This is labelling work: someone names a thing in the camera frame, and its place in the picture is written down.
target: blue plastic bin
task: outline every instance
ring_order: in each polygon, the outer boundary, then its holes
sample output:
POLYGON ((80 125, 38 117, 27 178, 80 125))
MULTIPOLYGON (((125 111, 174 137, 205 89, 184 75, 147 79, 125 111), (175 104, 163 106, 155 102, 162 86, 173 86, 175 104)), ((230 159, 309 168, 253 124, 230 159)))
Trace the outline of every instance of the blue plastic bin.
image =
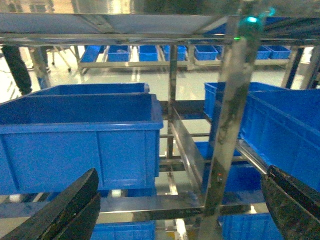
POLYGON ((267 46, 270 49, 270 59, 288 59, 291 51, 284 46, 267 46))
POLYGON ((195 45, 194 56, 199 61, 216 60, 218 51, 211 45, 195 45))
MULTIPOLYGON (((204 159, 210 157, 206 146, 208 142, 195 143, 204 159)), ((206 164, 203 171, 202 189, 207 190, 210 165, 206 164)), ((245 162, 233 162, 226 181, 225 195, 232 192, 232 201, 240 201, 241 204, 261 203, 264 198, 261 192, 261 175, 250 164, 245 162)), ((283 240, 279 230, 269 213, 253 215, 227 215, 219 217, 222 223, 222 235, 224 240, 283 240)))
POLYGON ((224 240, 283 240, 269 213, 228 215, 221 219, 224 240))
POLYGON ((103 54, 106 49, 106 46, 103 46, 103 45, 84 45, 84 50, 87 50, 89 46, 94 46, 94 48, 98 48, 99 54, 103 54))
POLYGON ((32 92, 28 96, 49 95, 87 95, 87 94, 125 94, 148 93, 147 83, 105 83, 105 84, 69 84, 58 85, 40 91, 32 92))
POLYGON ((130 47, 128 45, 111 45, 108 50, 109 62, 129 62, 130 47))
POLYGON ((214 45, 213 47, 218 51, 218 54, 220 56, 222 56, 222 53, 224 51, 224 46, 223 45, 214 45))
POLYGON ((98 45, 87 46, 84 51, 84 54, 82 55, 82 58, 80 59, 80 62, 81 63, 94 63, 95 61, 97 61, 97 58, 101 52, 101 47, 103 47, 103 46, 98 46, 98 45))
MULTIPOLYGON (((155 188, 128 189, 128 197, 155 196, 155 188)), ((155 221, 138 221, 123 223, 97 224, 91 240, 154 240, 156 235, 155 221)))
MULTIPOLYGON (((170 61, 170 46, 169 45, 164 45, 162 47, 163 53, 164 53, 164 59, 166 61, 170 61)), ((179 45, 178 46, 178 61, 184 61, 186 59, 186 52, 187 52, 187 47, 179 45)))
POLYGON ((260 46, 256 55, 257 60, 266 60, 269 58, 271 50, 265 46, 260 46))
MULTIPOLYGON (((213 148, 207 141, 196 142, 201 155, 204 159, 211 159, 213 155, 213 148)), ((240 156, 238 151, 234 151, 234 156, 240 156)), ((202 177, 202 192, 205 193, 208 185, 208 178, 210 174, 210 164, 204 165, 203 177, 202 177)), ((259 190, 260 186, 260 174, 250 164, 244 164, 243 162, 234 162, 231 166, 229 177, 226 182, 225 192, 237 192, 248 190, 259 190)))
POLYGON ((240 136, 265 160, 320 191, 319 90, 253 92, 240 136))
POLYGON ((0 105, 0 194, 61 192, 90 168, 98 189, 153 188, 154 94, 27 96, 0 105))
POLYGON ((158 50, 155 45, 142 45, 138 47, 140 62, 158 61, 158 50))
MULTIPOLYGON (((204 113, 212 119, 214 114, 214 106, 216 101, 216 95, 217 95, 217 87, 218 84, 220 84, 221 89, 224 90, 225 83, 224 82, 207 82, 204 84, 204 90, 205 90, 205 99, 204 99, 204 113)), ((249 91, 250 92, 259 92, 259 91, 287 91, 286 88, 281 88, 277 86, 271 86, 264 83, 259 82, 251 82, 249 91)))

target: green indicator light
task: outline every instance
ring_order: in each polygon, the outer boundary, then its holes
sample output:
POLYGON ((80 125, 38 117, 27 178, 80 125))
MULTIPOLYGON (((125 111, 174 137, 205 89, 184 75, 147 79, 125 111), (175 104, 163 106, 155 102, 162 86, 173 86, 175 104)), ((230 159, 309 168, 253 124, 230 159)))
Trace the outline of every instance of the green indicator light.
POLYGON ((258 19, 253 16, 248 16, 246 20, 250 23, 256 23, 258 21, 258 19))
POLYGON ((276 9, 275 9, 274 7, 270 7, 270 8, 269 8, 269 11, 270 11, 269 17, 272 17, 273 15, 276 14, 276 9))

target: black pants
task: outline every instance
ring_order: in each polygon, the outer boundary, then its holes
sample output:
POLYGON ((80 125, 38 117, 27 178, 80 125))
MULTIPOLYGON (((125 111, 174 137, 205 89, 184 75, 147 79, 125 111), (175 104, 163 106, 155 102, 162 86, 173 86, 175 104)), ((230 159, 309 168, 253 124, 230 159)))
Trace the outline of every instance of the black pants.
POLYGON ((4 45, 2 52, 21 94, 30 93, 32 91, 31 79, 27 67, 21 58, 19 47, 4 45))

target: shelving unit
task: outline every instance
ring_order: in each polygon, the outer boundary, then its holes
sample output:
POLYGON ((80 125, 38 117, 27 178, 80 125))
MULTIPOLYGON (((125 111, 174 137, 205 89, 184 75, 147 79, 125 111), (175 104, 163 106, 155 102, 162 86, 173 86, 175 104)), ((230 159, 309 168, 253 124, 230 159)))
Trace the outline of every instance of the shelving unit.
MULTIPOLYGON (((282 85, 289 88, 294 79, 301 53, 305 46, 317 46, 320 42, 320 3, 308 1, 259 1, 234 0, 201 3, 175 1, 101 0, 62 3, 52 0, 44 3, 43 14, 31 12, 32 0, 14 7, 19 13, 11 13, 8 5, 0 6, 0 44, 18 44, 31 48, 31 57, 40 85, 50 86, 46 66, 38 46, 41 45, 171 45, 170 62, 96 62, 95 68, 104 67, 155 67, 169 65, 168 101, 162 101, 163 118, 168 120, 167 156, 161 166, 166 166, 171 195, 154 197, 102 198, 98 223, 134 222, 176 219, 175 231, 180 239, 188 239, 183 219, 201 217, 197 227, 198 240, 218 239, 215 227, 218 216, 267 213, 266 205, 222 205, 225 184, 233 160, 235 147, 242 158, 250 162, 262 174, 266 166, 259 156, 243 141, 238 140, 241 118, 248 94, 257 50, 260 45, 293 46, 282 85), (263 28, 265 17, 281 18, 263 28), (225 34, 207 33, 226 24, 225 34), (177 45, 224 45, 224 59, 218 61, 177 62, 177 45), (219 82, 226 82, 220 119, 212 124, 210 138, 214 146, 211 161, 209 187, 201 194, 203 161, 199 150, 182 120, 204 119, 204 101, 176 100, 177 67, 214 66, 221 64, 219 82), (174 139, 180 157, 173 156, 174 139), (192 189, 188 193, 175 192, 172 166, 181 162, 188 174, 192 189)), ((311 75, 305 77, 306 86, 312 86, 317 78, 320 52, 313 52, 311 75)), ((91 63, 81 63, 90 68, 91 63)), ((16 225, 41 209, 46 194, 29 196, 28 202, 0 204, 0 225, 11 222, 16 225)))
MULTIPOLYGON (((221 66, 221 60, 197 60, 194 56, 194 45, 188 46, 188 54, 186 56, 186 60, 178 61, 178 67, 185 67, 187 70, 193 70, 195 68, 201 67, 219 67, 221 66)), ((108 48, 104 51, 103 57, 101 59, 97 59, 94 62, 82 62, 82 57, 77 56, 77 65, 80 73, 85 74, 88 69, 91 68, 137 68, 137 67, 168 67, 169 61, 165 61, 164 53, 159 46, 158 49, 158 61, 138 61, 134 60, 133 55, 135 49, 134 46, 131 47, 131 55, 129 57, 130 61, 117 61, 110 62, 107 61, 108 58, 108 48)), ((256 66, 285 66, 288 64, 288 59, 257 59, 254 64, 256 66)))

